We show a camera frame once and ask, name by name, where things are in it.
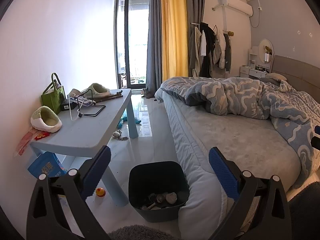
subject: upholstered headboard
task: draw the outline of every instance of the upholstered headboard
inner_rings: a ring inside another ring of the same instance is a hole
[[[320,68],[292,58],[275,55],[270,72],[279,73],[298,91],[305,91],[320,103]]]

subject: pillow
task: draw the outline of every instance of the pillow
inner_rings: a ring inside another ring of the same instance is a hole
[[[286,77],[284,77],[283,75],[280,75],[278,73],[269,73],[269,74],[266,75],[266,77],[287,81]]]
[[[276,85],[277,87],[279,87],[279,86],[280,86],[280,83],[281,83],[281,80],[280,80],[280,79],[273,79],[273,78],[267,78],[267,77],[265,77],[265,78],[259,78],[259,80],[260,80],[261,82],[264,82],[264,83],[274,84],[274,85]]]

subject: light blue table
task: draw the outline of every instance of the light blue table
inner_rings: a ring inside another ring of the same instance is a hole
[[[131,103],[131,89],[122,90],[122,98],[98,103],[98,105],[106,105],[106,108],[96,117],[83,116],[71,121],[69,111],[60,112],[58,116],[62,122],[61,129],[49,137],[33,141],[30,146],[35,154],[39,156],[43,151],[49,151],[62,155],[94,157],[100,148],[109,142],[126,108],[129,136],[130,138],[138,137]],[[95,107],[81,108],[84,114],[96,113],[98,110],[99,108]],[[76,118],[77,110],[74,109],[71,113],[72,119]],[[116,205],[125,206],[128,203],[126,194],[109,167],[102,176],[102,182]]]

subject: gray wall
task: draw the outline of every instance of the gray wall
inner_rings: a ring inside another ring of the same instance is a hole
[[[248,4],[253,8],[251,23],[257,26],[258,0]],[[260,25],[258,28],[251,26],[252,46],[258,46],[266,38],[271,41],[275,55],[320,68],[320,26],[305,0],[260,0],[260,4]]]

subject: patterned comforter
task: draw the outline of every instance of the patterned comforter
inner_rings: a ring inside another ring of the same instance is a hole
[[[311,139],[314,127],[320,125],[320,105],[286,81],[278,87],[249,78],[174,77],[160,89],[188,106],[204,105],[212,114],[240,114],[260,120],[270,117],[276,131],[299,156],[301,172],[294,188],[319,168],[320,151],[311,146]]]

